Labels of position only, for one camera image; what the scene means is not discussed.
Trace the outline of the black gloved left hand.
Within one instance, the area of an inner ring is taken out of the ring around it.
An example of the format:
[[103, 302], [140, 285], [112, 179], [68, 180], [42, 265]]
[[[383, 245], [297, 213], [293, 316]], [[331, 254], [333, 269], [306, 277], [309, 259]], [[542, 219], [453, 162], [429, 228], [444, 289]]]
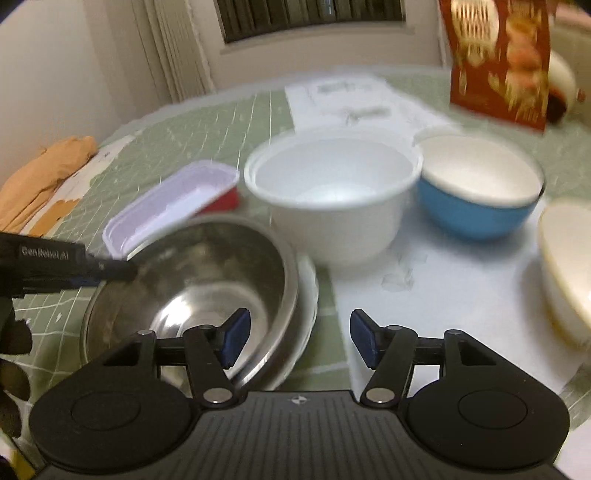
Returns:
[[1, 430], [10, 438], [22, 432], [22, 419], [15, 398], [30, 398], [30, 383], [26, 372], [5, 356], [31, 352], [32, 334], [25, 320], [17, 320], [11, 298], [1, 298]]

